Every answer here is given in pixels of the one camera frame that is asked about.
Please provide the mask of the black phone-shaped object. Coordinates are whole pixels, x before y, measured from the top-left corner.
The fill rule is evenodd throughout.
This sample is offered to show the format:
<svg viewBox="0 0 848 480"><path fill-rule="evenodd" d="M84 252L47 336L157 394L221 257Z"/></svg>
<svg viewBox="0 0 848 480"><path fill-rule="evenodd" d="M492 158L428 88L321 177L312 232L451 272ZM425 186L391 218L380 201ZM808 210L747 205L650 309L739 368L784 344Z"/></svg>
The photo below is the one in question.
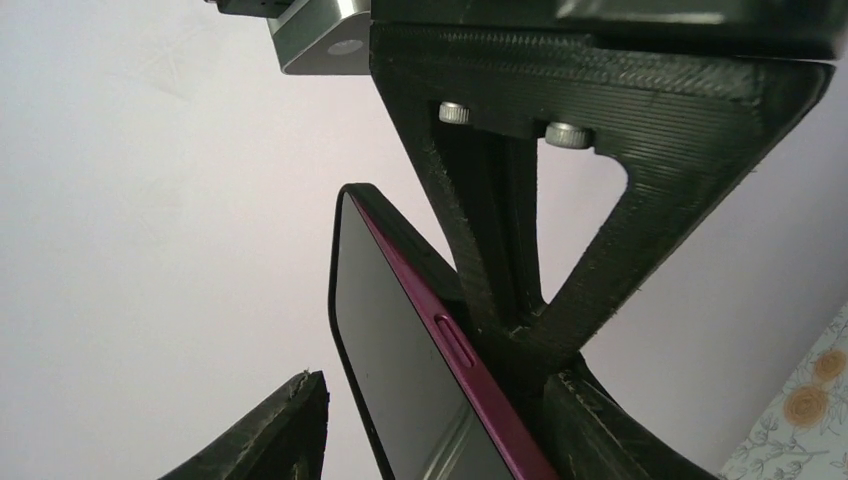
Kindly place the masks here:
<svg viewBox="0 0 848 480"><path fill-rule="evenodd" d="M459 302L456 272L367 183L341 187L334 219L329 324L383 479L420 479L467 399L412 301Z"/></svg>

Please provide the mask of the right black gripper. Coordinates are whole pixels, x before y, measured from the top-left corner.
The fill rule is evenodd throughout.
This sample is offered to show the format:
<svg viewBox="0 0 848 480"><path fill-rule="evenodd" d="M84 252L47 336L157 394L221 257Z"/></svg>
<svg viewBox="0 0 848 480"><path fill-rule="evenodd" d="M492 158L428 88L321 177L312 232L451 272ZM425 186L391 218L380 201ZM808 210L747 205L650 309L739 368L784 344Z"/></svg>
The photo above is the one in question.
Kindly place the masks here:
<svg viewBox="0 0 848 480"><path fill-rule="evenodd" d="M421 24L374 25L372 76L447 237L466 330L527 396L576 361L834 69L494 29L627 50L847 49L844 1L375 1L371 15Z"/></svg>

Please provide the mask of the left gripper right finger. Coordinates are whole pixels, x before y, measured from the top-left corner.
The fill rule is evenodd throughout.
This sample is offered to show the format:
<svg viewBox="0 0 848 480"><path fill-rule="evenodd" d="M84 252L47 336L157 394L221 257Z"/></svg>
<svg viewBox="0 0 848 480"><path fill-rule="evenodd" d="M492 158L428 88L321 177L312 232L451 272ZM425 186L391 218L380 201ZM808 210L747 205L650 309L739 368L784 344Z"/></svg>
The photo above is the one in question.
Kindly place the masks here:
<svg viewBox="0 0 848 480"><path fill-rule="evenodd" d="M562 479L714 479L630 416L579 357L542 397L545 448Z"/></svg>

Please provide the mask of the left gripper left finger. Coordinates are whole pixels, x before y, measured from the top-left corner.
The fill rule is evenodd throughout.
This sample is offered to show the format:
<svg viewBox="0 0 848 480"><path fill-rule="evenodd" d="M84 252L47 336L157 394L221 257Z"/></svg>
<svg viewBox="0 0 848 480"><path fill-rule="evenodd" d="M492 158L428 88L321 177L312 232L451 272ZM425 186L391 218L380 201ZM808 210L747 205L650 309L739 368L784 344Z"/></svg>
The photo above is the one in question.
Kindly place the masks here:
<svg viewBox="0 0 848 480"><path fill-rule="evenodd" d="M300 372L163 478L319 480L329 401L323 372Z"/></svg>

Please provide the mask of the magenta smartphone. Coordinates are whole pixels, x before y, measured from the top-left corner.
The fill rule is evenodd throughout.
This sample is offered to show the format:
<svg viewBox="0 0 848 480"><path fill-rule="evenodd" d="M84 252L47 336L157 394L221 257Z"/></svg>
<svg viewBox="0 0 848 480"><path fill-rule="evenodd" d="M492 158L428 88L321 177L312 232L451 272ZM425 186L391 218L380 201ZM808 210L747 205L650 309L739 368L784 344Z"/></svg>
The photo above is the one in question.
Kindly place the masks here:
<svg viewBox="0 0 848 480"><path fill-rule="evenodd" d="M373 185L339 192L329 323L386 479L553 479L460 327L458 276Z"/></svg>

